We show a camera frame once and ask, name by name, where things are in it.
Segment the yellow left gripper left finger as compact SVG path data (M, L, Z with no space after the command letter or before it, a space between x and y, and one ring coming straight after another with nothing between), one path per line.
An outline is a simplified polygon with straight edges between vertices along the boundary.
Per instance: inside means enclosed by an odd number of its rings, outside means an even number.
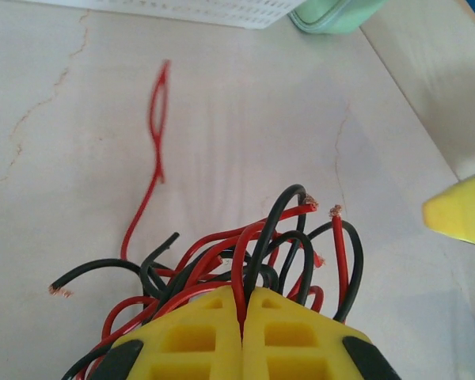
M103 379L240 379L241 334L230 287L220 287L120 337Z

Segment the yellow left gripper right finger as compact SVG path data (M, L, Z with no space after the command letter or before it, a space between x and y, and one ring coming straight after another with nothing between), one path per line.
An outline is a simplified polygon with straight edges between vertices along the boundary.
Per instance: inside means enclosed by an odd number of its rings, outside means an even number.
M362 332L257 288L243 330L244 379L361 379L343 339Z

